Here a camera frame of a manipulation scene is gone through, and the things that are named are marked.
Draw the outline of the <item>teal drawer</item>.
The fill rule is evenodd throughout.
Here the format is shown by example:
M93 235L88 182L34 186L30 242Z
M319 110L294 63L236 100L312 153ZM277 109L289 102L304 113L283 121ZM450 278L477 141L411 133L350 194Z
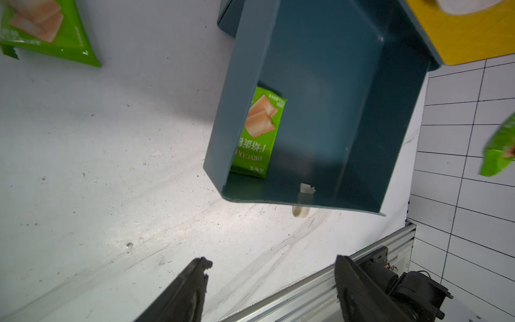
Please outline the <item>teal drawer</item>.
M426 74L437 63L406 1L222 1L235 38L204 169L221 196L380 213ZM257 88L283 98L268 165L244 129Z

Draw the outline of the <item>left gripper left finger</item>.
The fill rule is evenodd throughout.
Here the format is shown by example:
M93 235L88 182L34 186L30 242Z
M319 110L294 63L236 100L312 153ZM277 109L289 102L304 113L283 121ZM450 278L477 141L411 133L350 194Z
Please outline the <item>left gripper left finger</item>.
M137 321L200 321L213 263L204 257L192 260Z

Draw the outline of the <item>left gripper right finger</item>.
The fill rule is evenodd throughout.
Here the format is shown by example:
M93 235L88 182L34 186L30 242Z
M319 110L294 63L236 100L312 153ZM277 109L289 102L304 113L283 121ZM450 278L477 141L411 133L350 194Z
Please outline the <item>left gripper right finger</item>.
M398 275L387 267L385 255L362 258L337 256L335 284L344 321L413 321L388 295Z

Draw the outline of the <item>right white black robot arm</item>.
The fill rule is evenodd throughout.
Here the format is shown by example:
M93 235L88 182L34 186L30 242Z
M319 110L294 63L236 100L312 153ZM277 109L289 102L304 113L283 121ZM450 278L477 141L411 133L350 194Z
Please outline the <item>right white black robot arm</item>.
M409 271L401 275L390 269L385 246L359 259L356 264L379 286L411 321L441 321L445 299L453 295L430 278L425 271Z

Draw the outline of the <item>green cookie packet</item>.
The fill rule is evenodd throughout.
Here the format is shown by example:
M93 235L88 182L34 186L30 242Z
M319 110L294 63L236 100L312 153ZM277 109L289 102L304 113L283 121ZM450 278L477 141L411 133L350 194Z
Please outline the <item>green cookie packet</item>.
M483 157L480 175L493 177L514 162L514 114L512 114L489 140Z
M286 102L270 90L256 88L231 165L233 173L266 178Z
M2 1L1 52L17 49L101 67L74 1Z

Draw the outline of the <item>yellow drawer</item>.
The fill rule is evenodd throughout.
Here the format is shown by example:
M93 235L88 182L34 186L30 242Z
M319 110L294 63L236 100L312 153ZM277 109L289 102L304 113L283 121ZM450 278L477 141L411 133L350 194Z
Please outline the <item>yellow drawer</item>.
M513 1L407 1L441 64L514 53Z

